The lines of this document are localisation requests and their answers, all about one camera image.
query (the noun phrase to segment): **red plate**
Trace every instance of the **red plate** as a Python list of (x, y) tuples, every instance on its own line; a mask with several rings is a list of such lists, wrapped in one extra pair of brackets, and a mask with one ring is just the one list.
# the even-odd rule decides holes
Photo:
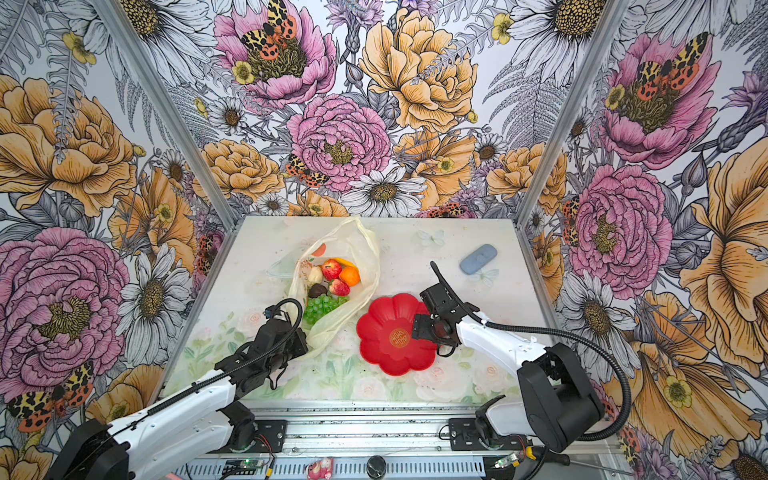
[(435, 362), (437, 345), (411, 338), (417, 313), (429, 314), (424, 303), (408, 293), (373, 300), (357, 322), (360, 355), (391, 376), (428, 369)]

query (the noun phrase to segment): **strawberry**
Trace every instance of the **strawberry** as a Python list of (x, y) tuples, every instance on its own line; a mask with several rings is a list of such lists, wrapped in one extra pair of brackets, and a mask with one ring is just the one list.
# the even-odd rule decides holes
[(343, 280), (336, 279), (331, 282), (328, 291), (336, 296), (347, 296), (349, 295), (349, 285), (344, 283)]
[(339, 278), (339, 275), (341, 274), (341, 264), (334, 259), (326, 260), (326, 262), (323, 264), (323, 276), (328, 280), (329, 282), (331, 280)]

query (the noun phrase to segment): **dark purple fruit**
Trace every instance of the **dark purple fruit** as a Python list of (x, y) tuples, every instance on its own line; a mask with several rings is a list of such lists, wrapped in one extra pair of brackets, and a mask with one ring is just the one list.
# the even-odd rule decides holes
[(312, 285), (312, 288), (310, 288), (310, 292), (307, 294), (309, 298), (317, 298), (320, 295), (323, 295), (324, 293), (328, 293), (328, 289), (325, 285), (322, 283), (315, 283)]

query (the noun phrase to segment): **plastic bag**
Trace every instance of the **plastic bag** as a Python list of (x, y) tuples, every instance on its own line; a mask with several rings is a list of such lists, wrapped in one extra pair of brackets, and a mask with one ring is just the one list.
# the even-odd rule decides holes
[[(326, 249), (317, 257), (313, 255), (323, 245)], [(310, 348), (305, 357), (313, 357), (323, 351), (339, 332), (344, 323), (352, 319), (358, 310), (362, 309), (373, 297), (379, 286), (381, 268), (379, 266), (379, 239), (371, 230), (367, 230), (358, 217), (344, 220), (331, 233), (317, 240), (296, 262), (293, 271), (293, 282), (290, 284), (288, 295), (299, 300), (306, 306), (308, 285), (302, 274), (302, 262), (308, 261), (313, 265), (322, 265), (329, 258), (343, 258), (357, 266), (360, 273), (360, 283), (353, 286), (349, 292), (349, 301), (320, 318), (313, 326), (302, 322), (306, 332), (306, 343)]]

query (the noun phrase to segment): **yellow flower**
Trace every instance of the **yellow flower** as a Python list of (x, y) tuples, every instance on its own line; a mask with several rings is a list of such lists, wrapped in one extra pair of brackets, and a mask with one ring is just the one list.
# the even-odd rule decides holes
[(86, 418), (97, 419), (106, 425), (144, 409), (149, 406), (162, 374), (163, 368), (157, 365), (139, 365), (125, 370), (112, 381), (104, 395), (88, 406)]
[(109, 218), (112, 246), (138, 254), (148, 250), (150, 259), (160, 251), (163, 243), (176, 248), (176, 260), (181, 260), (190, 272), (194, 268), (194, 229), (187, 201), (172, 188), (168, 177), (160, 168), (152, 170), (151, 180), (141, 177), (141, 193), (119, 197), (117, 211)]
[(619, 107), (619, 102), (624, 98), (624, 93), (624, 86), (622, 84), (613, 87), (605, 98), (605, 107), (608, 110), (616, 110)]
[(538, 265), (538, 271), (544, 278), (549, 300), (554, 303), (563, 288), (564, 263), (561, 253), (561, 238), (552, 233), (545, 238), (542, 233), (533, 240), (533, 255)]
[(19, 209), (36, 204), (46, 189), (64, 191), (97, 217), (112, 207), (114, 197), (136, 187), (134, 148), (96, 98), (76, 92), (72, 135), (67, 136), (61, 163), (48, 82), (28, 78), (20, 86), (0, 75), (0, 192), (25, 194)]
[(508, 13), (499, 13), (493, 18), (493, 30), (491, 30), (491, 36), (494, 40), (498, 40), (498, 43), (506, 45), (510, 40), (509, 27), (515, 23), (512, 20), (512, 16)]
[(723, 362), (760, 375), (768, 362), (768, 138), (710, 168), (709, 207), (693, 204), (714, 232), (710, 252), (681, 270), (690, 304), (707, 319), (707, 338)]
[[(226, 198), (234, 192), (256, 201), (264, 194), (279, 192), (285, 187), (280, 165), (245, 142), (238, 144), (226, 139), (212, 142), (205, 144), (203, 154)], [(199, 197), (205, 196), (197, 179), (192, 188)]]
[(289, 217), (348, 217), (346, 208), (333, 197), (320, 196), (314, 190), (299, 195), (298, 205), (288, 205)]
[[(637, 299), (640, 325), (627, 333), (627, 340), (641, 368), (629, 379), (629, 423), (659, 441), (674, 431), (672, 451), (686, 457), (705, 446), (711, 436), (722, 435), (725, 449), (715, 466), (728, 465), (739, 455), (737, 442), (760, 435), (760, 422), (750, 419), (752, 410), (727, 391), (735, 386), (744, 392), (747, 385), (735, 379), (732, 386), (720, 365), (706, 361), (712, 348), (704, 335), (706, 327), (674, 294), (646, 292)], [(618, 381), (604, 386), (621, 403)]]
[(232, 75), (235, 76), (237, 83), (242, 85), (252, 84), (256, 77), (253, 76), (253, 70), (250, 63), (247, 61), (236, 61), (235, 66), (232, 67)]
[[(519, 191), (525, 192), (531, 184), (531, 178), (538, 168), (541, 156), (544, 154), (544, 143), (536, 144), (530, 149), (518, 148), (499, 158), (503, 168), (488, 172), (488, 193), (502, 194), (511, 197)], [(568, 159), (565, 153), (558, 155), (558, 161), (547, 177), (547, 183), (538, 199), (541, 208), (547, 215), (554, 215), (565, 196), (565, 167)]]
[(20, 457), (12, 446), (0, 447), (0, 478), (4, 480), (43, 480), (53, 462), (53, 454), (30, 447)]
[(376, 81), (371, 90), (391, 91), (397, 98), (401, 127), (445, 133), (472, 109), (477, 65), (454, 61), (439, 73), (425, 72), (453, 45), (453, 35), (435, 30), (432, 20), (418, 10), (409, 14), (401, 8), (397, 25), (394, 33), (381, 22), (370, 29), (359, 66)]
[(64, 45), (67, 45), (67, 48), (71, 50), (75, 60), (82, 64), (88, 62), (91, 65), (96, 65), (96, 56), (85, 49), (85, 44), (83, 43), (83, 38), (81, 36), (68, 31), (61, 36), (61, 40), (64, 42)]
[(392, 152), (401, 162), (418, 162), (412, 178), (426, 179), (427, 189), (421, 192), (424, 195), (422, 210), (447, 202), (461, 189), (459, 182), (469, 183), (472, 166), (480, 165), (475, 138), (471, 135), (460, 140), (446, 135), (440, 140), (437, 134), (418, 131), (400, 137)]
[(208, 118), (208, 108), (205, 106), (205, 103), (203, 103), (202, 98), (195, 97), (194, 106), (197, 108), (197, 111), (199, 111), (201, 115), (203, 115), (205, 118)]

